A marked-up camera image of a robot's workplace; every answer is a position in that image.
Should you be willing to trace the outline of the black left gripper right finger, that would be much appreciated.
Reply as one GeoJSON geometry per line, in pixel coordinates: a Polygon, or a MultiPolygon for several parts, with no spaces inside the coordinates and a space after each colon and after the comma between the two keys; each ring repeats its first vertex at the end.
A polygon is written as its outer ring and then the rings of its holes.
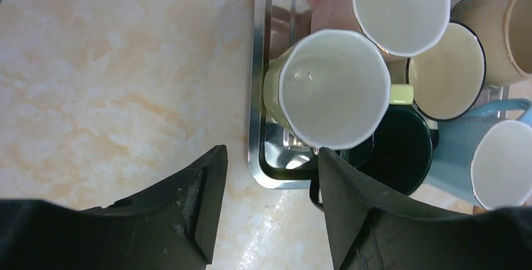
{"type": "Polygon", "coordinates": [[[531,209],[477,215],[405,196],[334,151],[317,157],[335,269],[530,269],[531,209]]]}

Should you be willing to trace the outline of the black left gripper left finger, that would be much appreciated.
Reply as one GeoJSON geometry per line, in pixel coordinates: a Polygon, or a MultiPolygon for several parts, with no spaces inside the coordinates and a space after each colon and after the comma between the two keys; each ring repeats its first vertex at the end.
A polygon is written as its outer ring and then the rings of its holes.
{"type": "Polygon", "coordinates": [[[102,208],[1,200],[2,269],[205,269],[228,168],[212,147],[177,173],[102,208]]]}

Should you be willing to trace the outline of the pale yellow mug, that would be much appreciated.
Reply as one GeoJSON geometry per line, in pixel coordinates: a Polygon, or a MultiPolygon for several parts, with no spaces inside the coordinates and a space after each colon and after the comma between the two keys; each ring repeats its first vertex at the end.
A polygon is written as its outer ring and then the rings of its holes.
{"type": "Polygon", "coordinates": [[[393,84],[378,47],[350,30],[308,35],[272,60],[264,102],[277,123],[313,148],[351,149],[377,129],[413,87],[393,84]]]}

